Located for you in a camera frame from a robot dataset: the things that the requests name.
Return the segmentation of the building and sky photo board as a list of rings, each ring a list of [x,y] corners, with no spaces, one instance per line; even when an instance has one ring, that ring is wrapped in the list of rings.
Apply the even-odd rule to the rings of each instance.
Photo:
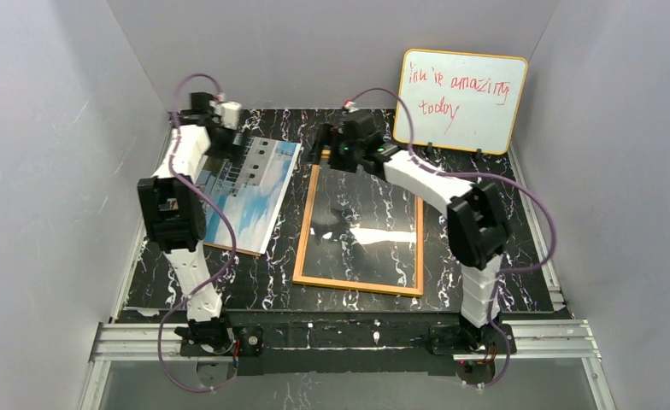
[[[239,252],[266,251],[301,150],[299,143],[252,137],[236,161],[203,163],[196,186],[229,220]]]

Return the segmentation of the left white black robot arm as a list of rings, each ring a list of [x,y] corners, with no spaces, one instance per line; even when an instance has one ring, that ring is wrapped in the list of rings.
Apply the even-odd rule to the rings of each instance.
[[[193,342],[231,339],[223,301],[211,282],[204,254],[206,217],[203,192],[195,183],[206,157],[232,159],[237,143],[241,106],[223,93],[193,92],[190,108],[172,115],[182,120],[171,131],[162,163],[137,184],[147,238],[166,256],[177,278],[187,313],[187,325],[176,334]]]

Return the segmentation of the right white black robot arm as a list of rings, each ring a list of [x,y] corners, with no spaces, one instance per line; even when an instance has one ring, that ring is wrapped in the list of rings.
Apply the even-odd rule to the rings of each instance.
[[[450,253],[461,264],[461,334],[477,344],[492,338],[499,315],[497,277],[511,235],[497,187],[446,176],[386,141],[372,114],[364,110],[345,113],[337,125],[319,126],[309,163],[320,163],[324,151],[332,170],[362,170],[416,195],[445,217]]]

